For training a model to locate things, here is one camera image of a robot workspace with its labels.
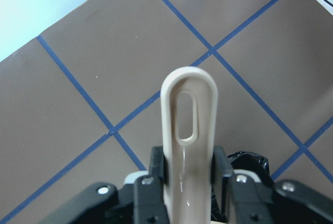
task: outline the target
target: metal bolt head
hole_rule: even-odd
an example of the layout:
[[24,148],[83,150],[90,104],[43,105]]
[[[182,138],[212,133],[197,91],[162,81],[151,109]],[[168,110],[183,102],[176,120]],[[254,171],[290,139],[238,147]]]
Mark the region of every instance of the metal bolt head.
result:
[[141,183],[142,183],[142,185],[151,185],[153,181],[154,181],[154,177],[146,177],[146,178],[142,179]]
[[295,191],[295,185],[292,184],[291,182],[284,182],[282,183],[282,189],[289,192],[293,192]]
[[245,175],[238,175],[236,177],[236,182],[246,183],[247,180],[248,178]]
[[98,194],[107,194],[109,192],[109,187],[101,187],[97,190]]

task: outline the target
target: blue painter's tape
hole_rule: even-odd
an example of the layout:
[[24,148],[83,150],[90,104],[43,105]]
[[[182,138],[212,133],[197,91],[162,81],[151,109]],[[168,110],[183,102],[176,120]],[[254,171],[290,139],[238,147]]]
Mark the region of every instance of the blue painter's tape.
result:
[[104,115],[102,110],[97,106],[97,104],[92,100],[92,98],[85,91],[85,89],[83,89],[83,87],[79,84],[79,82],[72,75],[72,73],[67,69],[67,67],[64,65],[64,63],[59,59],[59,57],[52,50],[52,48],[49,46],[49,44],[43,39],[43,37],[41,35],[39,35],[37,37],[37,40],[41,43],[41,45],[44,47],[46,52],[51,56],[51,58],[54,60],[54,62],[59,66],[59,68],[62,70],[62,72],[65,74],[65,76],[74,85],[74,87],[78,90],[78,92],[82,95],[82,97],[86,100],[86,102],[90,105],[90,107],[95,111],[95,113],[101,119],[101,121],[105,124],[105,126],[109,130],[112,130],[114,128],[113,125]]
[[220,49],[224,44],[230,41],[233,37],[235,37],[240,31],[242,31],[245,27],[247,27],[250,23],[252,23],[256,18],[266,12],[269,8],[271,8],[275,3],[279,0],[271,0],[265,6],[260,8],[257,12],[255,12],[250,18],[244,21],[241,25],[239,25],[235,30],[225,36],[221,41],[219,41],[214,48],[216,50]]
[[143,163],[139,160],[136,154],[132,151],[130,146],[124,141],[124,139],[120,136],[118,132],[114,133],[113,136],[116,138],[120,146],[126,151],[126,153],[130,156],[134,164],[140,170],[147,170]]
[[222,58],[222,56],[209,44],[209,42],[196,30],[192,24],[176,9],[169,0],[162,0],[173,13],[185,24],[189,30],[205,45],[205,47],[215,55],[220,63],[232,74],[232,76],[243,86],[243,88],[254,98],[254,100],[272,117],[272,119],[280,126],[280,128],[294,141],[297,146],[301,146],[301,141],[292,133],[292,131],[282,122],[282,120],[268,107],[268,105],[254,92],[254,90],[240,77],[240,75]]
[[323,164],[309,151],[304,151],[305,155],[313,162],[314,165],[327,177],[327,179],[333,183],[333,176],[332,174],[327,170],[327,168],[324,167]]
[[300,147],[302,142],[285,125],[285,123],[273,112],[273,110],[259,97],[259,95],[243,80],[243,78],[231,67],[231,65],[218,53],[214,53],[219,62],[229,71],[229,73],[241,84],[241,86],[252,96],[252,98],[266,111],[266,113],[277,123],[278,126]]
[[81,162],[84,158],[86,158],[89,154],[91,154],[94,150],[96,150],[99,146],[101,146],[109,137],[110,136],[108,136],[108,135],[103,135],[101,138],[99,138],[96,142],[94,142],[91,146],[89,146],[85,151],[83,151],[79,156],[77,156],[73,161],[71,161],[62,170],[60,170],[56,175],[54,175],[49,181],[44,183],[39,189],[37,189],[33,194],[31,194],[28,198],[26,198],[20,205],[18,205],[16,208],[14,208],[2,220],[0,220],[0,224],[5,224],[5,223],[9,222],[10,220],[12,220],[19,212],[21,212],[32,201],[34,201],[37,197],[39,197],[44,191],[46,191],[49,187],[51,187],[54,183],[56,183],[68,171],[70,171],[79,162]]
[[124,127],[129,121],[139,115],[144,109],[148,108],[152,103],[154,103],[160,97],[160,91],[156,92],[150,98],[148,98],[143,104],[141,104],[138,108],[132,111],[127,117],[125,117],[122,121],[120,121],[114,128],[114,132],[119,131],[122,127]]
[[302,154],[304,150],[298,149],[287,161],[284,162],[272,175],[271,178],[275,181],[283,172],[287,170]]
[[313,134],[308,141],[305,142],[305,146],[310,147],[332,125],[333,116],[315,134]]
[[[210,56],[210,53],[207,51],[204,53],[199,59],[194,61],[192,64],[190,64],[191,67],[197,67],[201,63],[203,63],[208,57]],[[156,92],[154,95],[152,95],[150,98],[148,98],[143,104],[141,104],[138,108],[136,108],[134,111],[132,111],[128,116],[126,116],[122,121],[120,121],[115,127],[112,133],[118,132],[122,127],[124,127],[128,122],[130,122],[133,118],[135,118],[137,115],[139,115],[143,110],[148,108],[151,104],[153,104],[158,98],[160,97],[160,91]]]
[[208,41],[194,28],[194,26],[178,11],[178,9],[171,4],[169,0],[162,0],[173,13],[181,20],[183,24],[189,28],[189,30],[207,47],[207,49],[212,48]]

